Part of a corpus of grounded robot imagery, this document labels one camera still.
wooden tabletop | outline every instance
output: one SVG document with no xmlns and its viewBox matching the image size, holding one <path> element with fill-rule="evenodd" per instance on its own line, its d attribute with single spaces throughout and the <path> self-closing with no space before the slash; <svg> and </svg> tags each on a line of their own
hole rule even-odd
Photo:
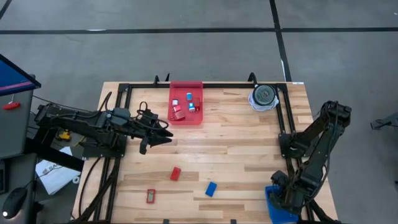
<svg viewBox="0 0 398 224">
<path fill-rule="evenodd" d="M 104 83 L 100 102 L 112 91 L 109 107 L 113 106 L 118 85 Z M 296 129 L 303 131 L 313 121 L 305 86 L 287 86 Z M 188 127 L 170 125 L 173 141 L 148 148 L 146 155 L 139 154 L 140 139 L 129 139 L 121 160 L 112 222 L 162 223 L 167 218 L 171 223 L 229 223 L 231 219 L 238 223 L 271 223 L 264 188 L 271 185 L 270 177 L 275 171 L 287 173 L 286 164 L 277 140 L 280 129 L 276 109 L 254 111 L 248 104 L 250 92 L 247 88 L 203 89 L 203 123 Z M 288 131 L 285 103 L 280 95 Z M 135 116 L 139 103 L 146 101 L 152 112 L 167 120 L 168 100 L 167 88 L 136 88 L 129 110 Z M 75 217 L 83 181 L 95 160 L 85 162 L 73 208 Z M 88 179 L 82 210 L 98 192 L 103 160 Z M 174 167 L 182 170 L 176 182 L 170 180 Z M 205 195 L 210 181 L 218 184 L 213 197 Z M 154 204 L 146 203 L 147 189 L 156 189 Z M 327 215 L 337 219 L 327 180 L 316 201 Z M 101 218 L 107 203 L 108 194 L 103 200 Z"/>
</svg>

blue screen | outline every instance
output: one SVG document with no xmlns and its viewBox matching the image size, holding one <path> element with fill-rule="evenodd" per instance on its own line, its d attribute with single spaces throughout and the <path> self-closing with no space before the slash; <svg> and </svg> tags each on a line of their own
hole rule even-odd
<svg viewBox="0 0 398 224">
<path fill-rule="evenodd" d="M 35 84 L 0 60 L 0 95 L 35 88 Z"/>
</svg>

roll of tape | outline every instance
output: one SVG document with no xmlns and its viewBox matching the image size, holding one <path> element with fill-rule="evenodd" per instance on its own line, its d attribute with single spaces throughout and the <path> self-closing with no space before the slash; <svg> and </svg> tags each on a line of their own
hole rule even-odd
<svg viewBox="0 0 398 224">
<path fill-rule="evenodd" d="M 73 178 L 72 182 L 73 182 L 74 184 L 79 184 L 79 183 L 80 183 L 80 177 L 75 177 L 75 178 Z"/>
</svg>

blue block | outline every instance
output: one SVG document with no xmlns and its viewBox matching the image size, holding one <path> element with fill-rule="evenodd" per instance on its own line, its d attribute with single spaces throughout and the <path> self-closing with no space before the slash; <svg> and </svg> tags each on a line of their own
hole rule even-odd
<svg viewBox="0 0 398 224">
<path fill-rule="evenodd" d="M 299 220 L 298 215 L 291 214 L 290 212 L 277 209 L 272 206 L 271 202 L 269 201 L 269 194 L 271 192 L 279 192 L 279 186 L 267 186 L 266 187 L 266 198 L 267 198 L 267 205 L 268 205 L 268 212 L 269 217 L 271 218 L 272 223 L 296 223 Z"/>
<path fill-rule="evenodd" d="M 216 188 L 217 188 L 217 184 L 213 183 L 213 182 L 210 182 L 210 184 L 209 184 L 209 186 L 207 187 L 207 190 L 206 190 L 206 195 L 209 195 L 210 197 L 212 197 L 213 194 L 214 194 L 214 191 L 216 190 Z"/>
</svg>

red tray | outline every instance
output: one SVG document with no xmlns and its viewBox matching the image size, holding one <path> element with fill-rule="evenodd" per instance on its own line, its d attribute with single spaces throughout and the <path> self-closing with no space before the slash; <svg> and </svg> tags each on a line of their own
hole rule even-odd
<svg viewBox="0 0 398 224">
<path fill-rule="evenodd" d="M 192 101 L 187 101 L 187 93 L 192 93 Z M 199 111 L 189 112 L 188 104 L 194 103 L 195 98 L 200 100 Z M 178 105 L 181 106 L 181 110 L 185 114 L 185 119 L 181 121 L 175 121 L 172 119 L 173 106 L 172 101 L 178 100 Z M 200 81 L 177 81 L 170 82 L 170 96 L 169 96 L 169 112 L 167 119 L 171 124 L 176 125 L 199 125 L 203 120 L 203 83 Z"/>
</svg>

